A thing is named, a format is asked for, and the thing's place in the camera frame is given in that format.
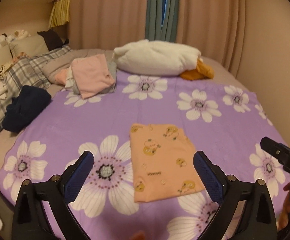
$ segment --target blue gripper pad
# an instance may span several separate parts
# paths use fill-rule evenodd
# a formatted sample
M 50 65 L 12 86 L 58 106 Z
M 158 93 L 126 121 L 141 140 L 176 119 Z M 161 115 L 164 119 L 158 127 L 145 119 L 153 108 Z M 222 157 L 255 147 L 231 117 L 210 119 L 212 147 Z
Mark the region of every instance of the blue gripper pad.
M 219 176 L 215 174 L 213 169 L 216 167 L 220 171 L 221 169 L 218 166 L 213 165 L 202 151 L 194 154 L 193 164 L 211 200 L 220 205 L 224 200 L 225 184 L 220 181 Z
M 70 202 L 75 201 L 77 195 L 79 194 L 84 182 L 92 170 L 94 165 L 94 156 L 91 152 L 85 151 L 80 158 L 75 162 L 74 170 L 71 172 L 70 177 L 67 179 L 64 185 L 64 200 L 68 205 Z

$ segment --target pink curtain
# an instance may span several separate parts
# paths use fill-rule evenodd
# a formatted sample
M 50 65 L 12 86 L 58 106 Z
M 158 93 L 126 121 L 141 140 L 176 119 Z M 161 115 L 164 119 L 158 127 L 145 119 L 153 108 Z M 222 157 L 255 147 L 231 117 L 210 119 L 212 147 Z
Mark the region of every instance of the pink curtain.
M 180 0 L 176 42 L 237 74 L 245 25 L 244 0 Z
M 147 0 L 70 0 L 73 49 L 114 49 L 145 37 Z

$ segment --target floral bedsheet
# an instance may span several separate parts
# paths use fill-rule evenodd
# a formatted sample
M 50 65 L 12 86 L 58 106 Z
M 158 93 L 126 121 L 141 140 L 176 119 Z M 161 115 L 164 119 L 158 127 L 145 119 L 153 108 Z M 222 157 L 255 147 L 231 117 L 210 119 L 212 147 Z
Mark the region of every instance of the floral bedsheet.
M 7 153 L 0 190 L 14 204 L 24 179 L 38 182 L 62 174 L 89 150 L 95 165 L 69 206 L 92 239 L 127 240 L 139 230 L 147 239 L 196 239 L 217 209 L 205 191 L 134 203 L 128 135 L 134 122 L 183 128 L 196 150 L 204 151 L 226 174 L 266 181 L 275 212 L 281 210 L 282 188 L 290 175 L 259 143 L 264 136 L 283 140 L 254 93 L 210 81 L 124 72 L 117 73 L 112 94 L 83 100 L 69 91 L 58 92 Z M 55 234 L 64 239 L 50 208 L 45 208 Z M 223 239 L 231 236 L 238 220 L 239 210 Z

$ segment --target teal curtain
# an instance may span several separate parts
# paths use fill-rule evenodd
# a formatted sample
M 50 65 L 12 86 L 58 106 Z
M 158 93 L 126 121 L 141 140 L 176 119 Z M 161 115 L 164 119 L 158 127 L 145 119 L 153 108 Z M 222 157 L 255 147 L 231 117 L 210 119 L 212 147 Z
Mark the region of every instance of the teal curtain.
M 177 33 L 179 0 L 166 0 L 163 16 L 163 0 L 148 0 L 145 38 L 150 41 L 175 42 Z

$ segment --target plaid blanket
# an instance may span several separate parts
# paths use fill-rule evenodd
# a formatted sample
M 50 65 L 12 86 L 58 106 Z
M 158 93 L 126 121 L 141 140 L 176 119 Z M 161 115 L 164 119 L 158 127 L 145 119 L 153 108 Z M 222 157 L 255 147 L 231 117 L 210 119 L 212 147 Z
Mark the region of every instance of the plaid blanket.
M 2 121 L 5 117 L 6 106 L 12 103 L 12 98 L 17 97 L 24 85 L 47 89 L 50 82 L 43 75 L 40 68 L 48 61 L 58 58 L 71 51 L 68 45 L 50 51 L 41 56 L 31 58 L 23 57 L 7 73 L 6 86 L 7 98 L 0 99 L 0 131 L 3 130 Z

